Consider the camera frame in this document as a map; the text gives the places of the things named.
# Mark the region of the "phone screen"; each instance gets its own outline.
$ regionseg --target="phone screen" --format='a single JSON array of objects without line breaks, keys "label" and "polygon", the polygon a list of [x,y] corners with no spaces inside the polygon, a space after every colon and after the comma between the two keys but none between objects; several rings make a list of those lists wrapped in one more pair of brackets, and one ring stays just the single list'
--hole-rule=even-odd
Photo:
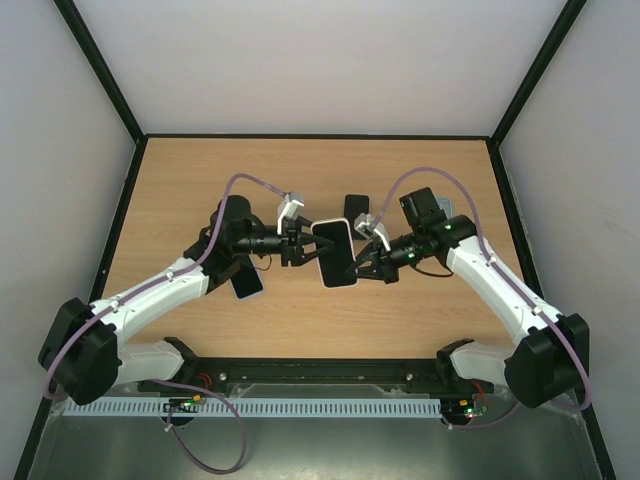
[{"label": "phone screen", "polygon": [[345,271],[354,262],[351,244],[351,229],[344,220],[314,223],[311,232],[334,242],[333,250],[318,257],[320,275],[325,287],[346,287],[355,285],[357,278],[348,278]]},{"label": "phone screen", "polygon": [[253,297],[264,289],[260,275],[255,268],[249,265],[253,265],[251,257],[243,256],[240,270],[231,277],[231,286],[239,300]]}]

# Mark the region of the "white cable tray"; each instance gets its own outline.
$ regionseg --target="white cable tray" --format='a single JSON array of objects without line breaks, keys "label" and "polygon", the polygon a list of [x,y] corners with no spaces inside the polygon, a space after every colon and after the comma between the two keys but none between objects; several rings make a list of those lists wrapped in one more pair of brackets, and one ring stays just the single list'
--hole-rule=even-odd
[{"label": "white cable tray", "polygon": [[[440,418],[440,400],[433,399],[284,399],[233,398],[229,400],[244,418]],[[68,400],[64,416],[157,417],[166,413],[169,398],[100,398],[79,406]],[[216,399],[176,412],[176,417],[232,417]]]}]

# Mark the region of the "black cable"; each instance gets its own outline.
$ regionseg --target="black cable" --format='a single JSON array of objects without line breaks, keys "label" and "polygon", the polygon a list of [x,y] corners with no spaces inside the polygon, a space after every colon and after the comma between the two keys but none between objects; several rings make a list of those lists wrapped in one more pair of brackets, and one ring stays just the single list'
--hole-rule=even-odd
[{"label": "black cable", "polygon": [[240,259],[240,264],[243,267],[253,268],[254,270],[260,270],[261,272],[266,272],[267,270],[269,270],[271,268],[272,263],[273,263],[273,257],[271,257],[271,255],[269,255],[269,264],[266,267],[256,267],[255,265],[253,265],[251,260],[249,260],[249,263],[243,263],[242,259]]},{"label": "black cable", "polygon": [[421,275],[425,275],[427,277],[434,277],[434,278],[449,278],[449,277],[453,277],[453,272],[452,271],[449,271],[449,273],[431,273],[431,272],[425,272],[424,270],[420,270],[415,265],[409,265],[409,266],[411,267],[412,270],[418,272]]}]

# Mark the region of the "metal floor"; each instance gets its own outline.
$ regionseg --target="metal floor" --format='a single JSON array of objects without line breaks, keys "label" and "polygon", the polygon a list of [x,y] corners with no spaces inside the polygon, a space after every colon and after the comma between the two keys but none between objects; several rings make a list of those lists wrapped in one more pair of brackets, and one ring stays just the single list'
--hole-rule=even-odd
[{"label": "metal floor", "polygon": [[[505,409],[491,398],[492,415]],[[581,419],[520,411],[478,431],[448,431],[438,419],[248,418],[249,455],[228,478],[301,480],[597,479]],[[231,418],[196,418],[181,435],[197,457],[231,466],[240,432]],[[52,416],[31,480],[205,479],[153,417]]]}]

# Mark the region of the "wooden table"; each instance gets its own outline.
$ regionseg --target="wooden table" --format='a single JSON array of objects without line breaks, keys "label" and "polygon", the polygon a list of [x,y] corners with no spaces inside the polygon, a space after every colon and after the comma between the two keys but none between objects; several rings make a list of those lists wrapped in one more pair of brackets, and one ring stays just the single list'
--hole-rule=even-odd
[{"label": "wooden table", "polygon": [[[253,174],[305,196],[312,220],[342,216],[344,196],[369,195],[371,212],[391,185],[422,165],[442,168],[475,199],[492,246],[519,272],[493,170],[482,141],[444,140],[149,140],[109,274],[105,296],[145,280],[170,265],[207,225],[229,177]],[[273,224],[280,198],[240,180],[233,193],[247,196]],[[454,213],[469,207],[448,180],[433,174],[408,179],[399,194],[430,186],[452,199]],[[397,200],[384,218],[391,237],[410,232]],[[356,252],[363,247],[356,242]],[[266,259],[256,259],[261,265]],[[421,263],[439,270],[435,260]],[[200,356],[299,358],[432,358],[464,337],[508,344],[500,321],[461,279],[423,277],[409,268],[400,282],[361,280],[356,287],[323,287],[315,262],[282,268],[275,258],[262,295],[235,299],[223,285],[140,332],[134,342],[176,336]]]}]

